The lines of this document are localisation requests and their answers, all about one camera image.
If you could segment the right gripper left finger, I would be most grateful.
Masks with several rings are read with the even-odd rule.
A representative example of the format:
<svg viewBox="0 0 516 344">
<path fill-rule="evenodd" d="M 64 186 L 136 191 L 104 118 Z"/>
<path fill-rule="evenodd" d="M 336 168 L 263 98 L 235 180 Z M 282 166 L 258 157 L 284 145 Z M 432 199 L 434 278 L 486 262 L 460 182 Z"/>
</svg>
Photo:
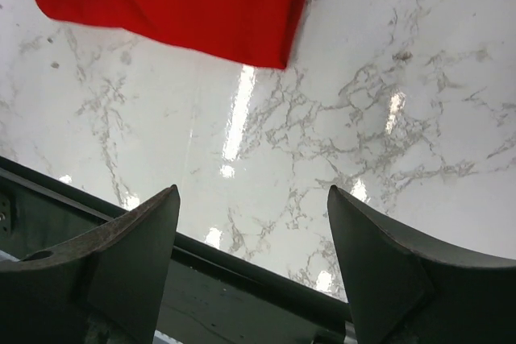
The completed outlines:
<svg viewBox="0 0 516 344">
<path fill-rule="evenodd" d="M 3 343 L 150 343 L 180 208 L 177 186 L 19 261 L 1 263 Z"/>
</svg>

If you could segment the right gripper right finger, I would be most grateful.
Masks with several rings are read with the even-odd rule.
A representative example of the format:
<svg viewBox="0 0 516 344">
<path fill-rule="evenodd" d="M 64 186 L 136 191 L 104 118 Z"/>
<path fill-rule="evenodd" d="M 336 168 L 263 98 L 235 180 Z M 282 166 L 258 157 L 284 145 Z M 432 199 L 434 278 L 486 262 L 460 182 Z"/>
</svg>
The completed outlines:
<svg viewBox="0 0 516 344">
<path fill-rule="evenodd" d="M 333 185 L 331 234 L 360 343 L 513 343 L 515 262 L 452 245 Z"/>
</svg>

